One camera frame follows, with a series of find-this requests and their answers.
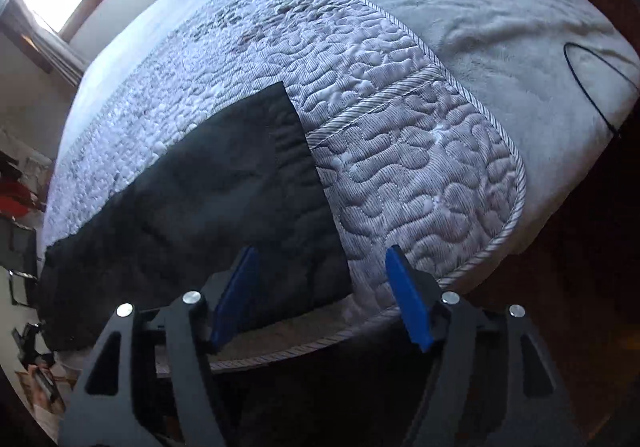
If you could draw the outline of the black pants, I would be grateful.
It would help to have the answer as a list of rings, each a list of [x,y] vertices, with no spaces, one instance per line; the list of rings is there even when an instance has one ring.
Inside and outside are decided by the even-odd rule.
[[[259,276],[238,332],[343,300],[347,259],[282,84],[222,109],[47,251],[44,341],[88,349],[121,303],[165,306],[226,271],[245,248]]]

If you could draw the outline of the black metal chair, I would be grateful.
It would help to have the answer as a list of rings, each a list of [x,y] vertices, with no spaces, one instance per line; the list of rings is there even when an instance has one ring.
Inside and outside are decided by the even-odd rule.
[[[10,301],[14,306],[36,307],[38,285],[37,233],[35,228],[1,216],[1,266],[8,273]],[[25,300],[15,297],[14,280],[23,280]]]

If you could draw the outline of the white quilted floral bedspread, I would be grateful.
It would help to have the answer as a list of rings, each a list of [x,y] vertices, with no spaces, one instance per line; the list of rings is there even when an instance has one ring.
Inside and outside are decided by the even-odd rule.
[[[346,255],[343,300],[238,333],[216,370],[305,355],[385,326],[399,311],[384,268],[399,247],[442,285],[499,255],[526,174],[513,140],[433,51],[368,0],[158,4],[90,66],[61,142],[47,251],[224,108],[282,84]]]

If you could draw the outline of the light blue bed sheet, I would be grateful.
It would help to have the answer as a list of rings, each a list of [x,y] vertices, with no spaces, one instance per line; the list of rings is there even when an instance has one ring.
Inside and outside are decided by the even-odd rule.
[[[527,248],[637,100],[634,44],[588,0],[372,0],[494,114],[526,168],[511,243]]]

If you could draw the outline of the beige curtain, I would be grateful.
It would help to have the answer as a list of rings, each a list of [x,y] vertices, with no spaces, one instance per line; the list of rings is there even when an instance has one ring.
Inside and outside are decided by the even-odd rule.
[[[24,0],[8,0],[1,13],[1,33],[38,68],[53,70],[77,88],[88,61],[47,25],[41,25]]]

